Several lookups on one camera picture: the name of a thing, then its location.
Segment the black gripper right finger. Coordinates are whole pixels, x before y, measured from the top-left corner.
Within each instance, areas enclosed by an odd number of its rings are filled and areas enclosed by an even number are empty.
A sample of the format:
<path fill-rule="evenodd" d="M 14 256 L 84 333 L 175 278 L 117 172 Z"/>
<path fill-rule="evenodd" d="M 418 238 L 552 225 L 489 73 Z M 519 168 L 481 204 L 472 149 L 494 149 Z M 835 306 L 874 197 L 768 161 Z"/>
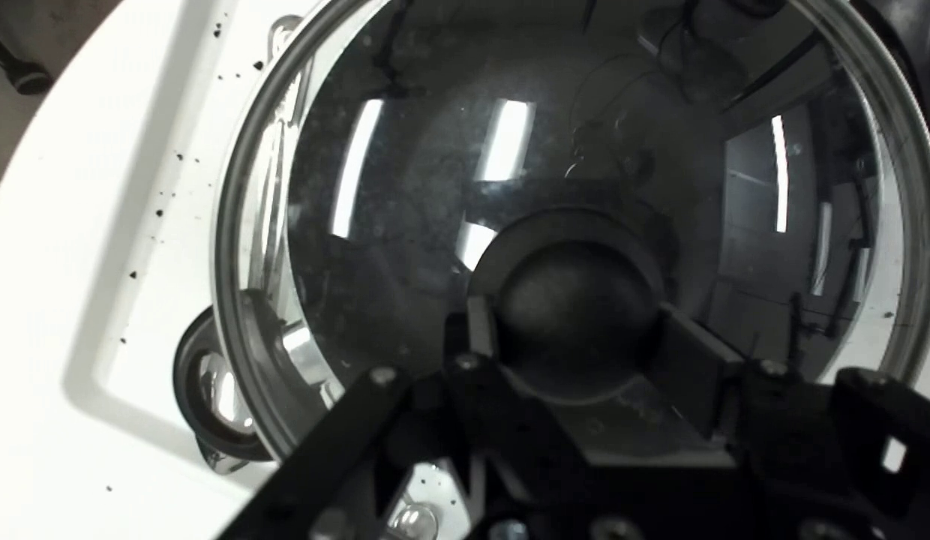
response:
<path fill-rule="evenodd" d="M 831 383 L 751 360 L 661 306 L 641 374 L 756 486 L 768 540 L 930 540 L 930 400 L 877 370 Z"/>

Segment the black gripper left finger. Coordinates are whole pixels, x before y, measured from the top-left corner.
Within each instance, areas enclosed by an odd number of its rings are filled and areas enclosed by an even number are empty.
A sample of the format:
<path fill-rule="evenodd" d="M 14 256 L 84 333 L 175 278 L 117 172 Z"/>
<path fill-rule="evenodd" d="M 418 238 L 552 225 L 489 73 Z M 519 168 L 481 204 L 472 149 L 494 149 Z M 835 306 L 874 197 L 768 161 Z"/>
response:
<path fill-rule="evenodd" d="M 376 366 L 312 427 L 219 540 L 388 540 L 399 505 L 466 514 L 459 540 L 519 529 L 582 540 L 584 455 L 555 414 L 515 391 L 492 350 L 485 297 L 447 317 L 447 360 L 426 379 Z"/>

